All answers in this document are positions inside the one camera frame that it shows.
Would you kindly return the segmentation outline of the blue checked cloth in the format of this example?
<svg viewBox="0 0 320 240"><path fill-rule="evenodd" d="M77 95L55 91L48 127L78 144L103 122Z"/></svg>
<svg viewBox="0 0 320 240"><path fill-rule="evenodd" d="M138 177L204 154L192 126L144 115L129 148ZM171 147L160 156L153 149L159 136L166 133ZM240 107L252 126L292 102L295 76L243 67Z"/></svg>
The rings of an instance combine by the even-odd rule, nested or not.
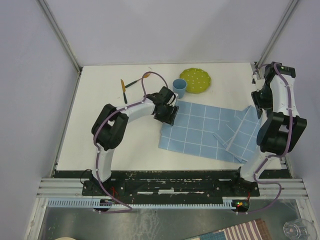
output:
<svg viewBox="0 0 320 240"><path fill-rule="evenodd" d="M243 110L178 101L174 125L163 124L158 147L187 155L244 164L257 148L261 120Z"/></svg>

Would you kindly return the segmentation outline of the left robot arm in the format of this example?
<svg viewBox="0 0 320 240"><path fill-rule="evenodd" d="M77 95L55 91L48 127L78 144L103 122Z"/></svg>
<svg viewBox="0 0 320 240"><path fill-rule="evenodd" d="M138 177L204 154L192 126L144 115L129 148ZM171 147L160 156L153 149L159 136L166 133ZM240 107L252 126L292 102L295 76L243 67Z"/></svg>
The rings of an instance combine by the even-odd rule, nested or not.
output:
<svg viewBox="0 0 320 240"><path fill-rule="evenodd" d="M112 175L113 155L124 138L127 125L142 117L153 116L155 120L173 126L179 110L177 99L178 94L164 86L159 92L146 94L138 102L118 108L112 104L103 107L91 129L93 144L97 148L92 171L96 179L93 189L99 195L106 195L111 189L108 179Z"/></svg>

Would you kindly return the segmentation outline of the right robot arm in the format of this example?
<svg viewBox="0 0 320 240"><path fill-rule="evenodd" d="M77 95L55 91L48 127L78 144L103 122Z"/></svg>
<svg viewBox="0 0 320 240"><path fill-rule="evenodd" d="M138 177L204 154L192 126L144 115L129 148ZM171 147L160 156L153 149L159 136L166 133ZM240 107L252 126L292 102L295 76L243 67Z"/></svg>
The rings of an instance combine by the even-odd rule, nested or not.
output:
<svg viewBox="0 0 320 240"><path fill-rule="evenodd" d="M257 133L254 157L238 169L238 177L229 183L236 196L251 192L273 158L291 152L307 127L300 117L294 97L296 71L279 62L264 65L264 84L251 97L262 125Z"/></svg>

